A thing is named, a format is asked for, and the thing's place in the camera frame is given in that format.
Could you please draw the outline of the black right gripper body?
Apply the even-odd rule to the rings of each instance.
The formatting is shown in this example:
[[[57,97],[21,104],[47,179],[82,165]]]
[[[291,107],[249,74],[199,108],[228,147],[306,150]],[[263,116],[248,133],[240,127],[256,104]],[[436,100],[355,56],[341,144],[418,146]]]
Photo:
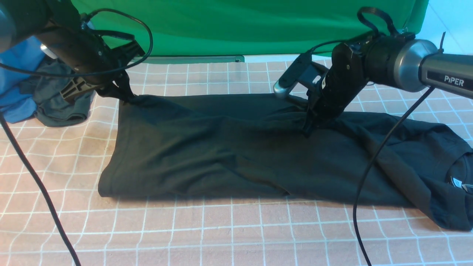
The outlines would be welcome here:
[[[305,129],[313,130],[338,118],[368,84],[359,41],[344,41],[332,51],[332,66],[309,89]]]

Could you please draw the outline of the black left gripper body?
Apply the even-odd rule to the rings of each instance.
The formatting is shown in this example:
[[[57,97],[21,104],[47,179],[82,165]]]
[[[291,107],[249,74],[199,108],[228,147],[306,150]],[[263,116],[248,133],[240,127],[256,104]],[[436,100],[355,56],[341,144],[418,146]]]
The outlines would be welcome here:
[[[127,41],[110,48],[103,37]],[[145,52],[132,34],[89,27],[69,29],[55,22],[42,22],[37,39],[59,57],[76,74],[92,74],[125,67]]]

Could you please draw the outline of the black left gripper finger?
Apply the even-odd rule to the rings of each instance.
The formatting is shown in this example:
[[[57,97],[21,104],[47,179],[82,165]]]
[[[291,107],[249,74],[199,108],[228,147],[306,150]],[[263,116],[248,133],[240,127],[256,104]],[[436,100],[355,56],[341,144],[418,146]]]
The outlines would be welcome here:
[[[130,87],[128,73],[123,70],[115,74],[113,80],[97,90],[99,96],[104,98],[115,98],[123,102],[128,102],[135,98],[135,94]]]

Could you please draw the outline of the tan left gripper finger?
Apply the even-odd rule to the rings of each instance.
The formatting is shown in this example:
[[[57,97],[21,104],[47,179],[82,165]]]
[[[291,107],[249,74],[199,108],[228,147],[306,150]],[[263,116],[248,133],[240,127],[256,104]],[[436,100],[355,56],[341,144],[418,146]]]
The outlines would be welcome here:
[[[83,77],[75,77],[60,91],[60,95],[66,102],[72,104],[78,97],[96,89],[97,85],[88,83]]]

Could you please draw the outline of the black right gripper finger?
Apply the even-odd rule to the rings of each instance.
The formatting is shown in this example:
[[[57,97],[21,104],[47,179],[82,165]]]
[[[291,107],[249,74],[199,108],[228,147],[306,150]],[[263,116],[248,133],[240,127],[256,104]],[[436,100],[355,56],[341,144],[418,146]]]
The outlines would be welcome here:
[[[302,127],[302,134],[309,138],[314,130],[318,128],[317,121],[314,120],[306,120]]]

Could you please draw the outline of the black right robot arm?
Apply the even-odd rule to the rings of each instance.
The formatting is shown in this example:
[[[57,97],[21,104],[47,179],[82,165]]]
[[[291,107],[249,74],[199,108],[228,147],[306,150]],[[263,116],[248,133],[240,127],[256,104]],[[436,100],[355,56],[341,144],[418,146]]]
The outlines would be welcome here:
[[[336,45],[331,61],[309,89],[306,136],[336,119],[369,82],[412,93],[428,86],[472,98],[472,56],[445,54],[411,33],[368,32]]]

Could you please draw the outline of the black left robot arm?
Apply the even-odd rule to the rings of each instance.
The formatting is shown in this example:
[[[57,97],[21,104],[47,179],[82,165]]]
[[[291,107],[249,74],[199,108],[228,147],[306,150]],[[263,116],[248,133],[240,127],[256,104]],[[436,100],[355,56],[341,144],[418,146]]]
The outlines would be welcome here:
[[[144,62],[153,49],[152,32],[142,21],[110,8],[80,14],[70,0],[2,0],[0,10],[2,52],[34,36],[74,74],[26,71],[5,64],[2,68],[32,76],[70,78],[60,92],[67,102],[91,91],[124,102],[135,97],[126,70]],[[134,35],[91,28],[90,20],[101,12],[143,25],[149,34],[149,50],[144,52]]]

